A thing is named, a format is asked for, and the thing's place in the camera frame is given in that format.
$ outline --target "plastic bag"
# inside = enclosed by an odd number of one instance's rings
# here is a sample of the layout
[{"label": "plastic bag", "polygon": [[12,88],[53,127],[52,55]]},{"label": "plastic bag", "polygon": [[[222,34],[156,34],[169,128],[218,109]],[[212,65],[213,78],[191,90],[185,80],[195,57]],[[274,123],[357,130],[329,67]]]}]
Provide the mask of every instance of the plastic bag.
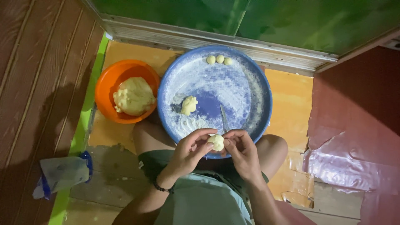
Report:
[{"label": "plastic bag", "polygon": [[88,183],[93,175],[92,158],[87,151],[79,157],[40,160],[40,167],[42,176],[33,191],[34,199],[45,197],[49,200],[52,193],[82,182]]}]

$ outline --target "green tape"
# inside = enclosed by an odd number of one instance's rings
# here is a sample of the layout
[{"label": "green tape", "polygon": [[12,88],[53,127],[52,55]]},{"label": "green tape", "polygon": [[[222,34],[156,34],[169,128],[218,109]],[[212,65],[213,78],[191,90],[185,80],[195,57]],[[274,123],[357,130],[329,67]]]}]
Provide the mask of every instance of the green tape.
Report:
[{"label": "green tape", "polygon": [[[88,88],[86,90],[85,100],[83,103],[82,110],[74,137],[71,142],[69,154],[70,156],[76,156],[85,149],[85,134],[88,130],[90,112],[94,104],[94,89],[96,87],[97,79],[100,77],[103,68],[104,54],[107,49],[108,38],[104,33],[103,38],[100,42],[99,49],[97,51],[96,60],[93,64],[92,73],[90,74]],[[67,209],[69,196],[71,189],[62,190],[57,192],[56,201],[51,212],[49,225],[62,225],[64,220],[64,214]]]}]

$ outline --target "knife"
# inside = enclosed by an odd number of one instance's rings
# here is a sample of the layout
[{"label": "knife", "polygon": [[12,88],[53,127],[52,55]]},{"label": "knife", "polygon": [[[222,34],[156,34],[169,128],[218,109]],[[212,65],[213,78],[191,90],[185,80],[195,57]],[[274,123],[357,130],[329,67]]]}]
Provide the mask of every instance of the knife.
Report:
[{"label": "knife", "polygon": [[224,110],[224,107],[221,104],[220,104],[220,108],[221,108],[221,114],[222,114],[223,129],[224,129],[224,132],[227,133],[230,129],[228,127],[228,121],[226,120],[225,110]]}]

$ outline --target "blue tray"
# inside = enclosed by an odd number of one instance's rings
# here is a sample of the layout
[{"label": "blue tray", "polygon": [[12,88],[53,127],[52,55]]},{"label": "blue tray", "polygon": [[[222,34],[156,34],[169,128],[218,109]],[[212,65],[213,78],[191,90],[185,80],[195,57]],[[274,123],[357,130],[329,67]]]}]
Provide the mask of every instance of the blue tray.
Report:
[{"label": "blue tray", "polygon": [[[232,65],[206,62],[209,55],[230,57]],[[196,111],[180,114],[182,101],[195,96]],[[226,46],[193,49],[176,59],[165,72],[158,90],[161,122],[178,143],[198,128],[216,128],[223,134],[220,104],[224,106],[229,128],[244,129],[257,142],[271,118],[272,94],[264,72],[250,57]],[[221,157],[208,153],[208,159]]]}]

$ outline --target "leg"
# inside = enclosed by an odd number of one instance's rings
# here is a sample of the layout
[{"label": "leg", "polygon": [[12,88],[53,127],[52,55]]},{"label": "leg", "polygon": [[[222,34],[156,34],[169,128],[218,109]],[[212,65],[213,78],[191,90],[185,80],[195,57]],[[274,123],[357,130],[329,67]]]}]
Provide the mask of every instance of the leg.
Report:
[{"label": "leg", "polygon": [[157,149],[174,150],[176,147],[164,128],[148,119],[135,124],[133,137],[137,155]]},{"label": "leg", "polygon": [[270,180],[288,155],[285,139],[276,135],[263,135],[256,143],[261,171]]}]

